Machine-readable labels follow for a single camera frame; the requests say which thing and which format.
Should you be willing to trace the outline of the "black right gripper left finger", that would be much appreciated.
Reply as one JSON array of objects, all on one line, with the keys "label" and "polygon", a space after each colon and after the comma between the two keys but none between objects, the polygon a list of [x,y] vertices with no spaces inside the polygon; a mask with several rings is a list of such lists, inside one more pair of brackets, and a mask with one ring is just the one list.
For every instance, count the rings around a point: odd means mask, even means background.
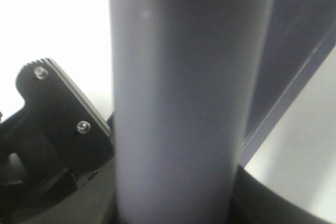
[{"label": "black right gripper left finger", "polygon": [[81,196],[97,171],[78,175],[60,159],[27,111],[1,123],[1,223],[32,218]]}]

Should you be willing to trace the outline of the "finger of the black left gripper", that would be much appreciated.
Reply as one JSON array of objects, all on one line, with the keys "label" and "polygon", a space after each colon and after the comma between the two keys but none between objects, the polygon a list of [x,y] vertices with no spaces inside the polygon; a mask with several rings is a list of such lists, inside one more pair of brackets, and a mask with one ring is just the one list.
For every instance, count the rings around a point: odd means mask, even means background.
[{"label": "finger of the black left gripper", "polygon": [[79,174],[94,172],[111,158],[108,124],[54,60],[25,64],[16,89],[25,101],[16,117],[37,128],[67,167]]}]

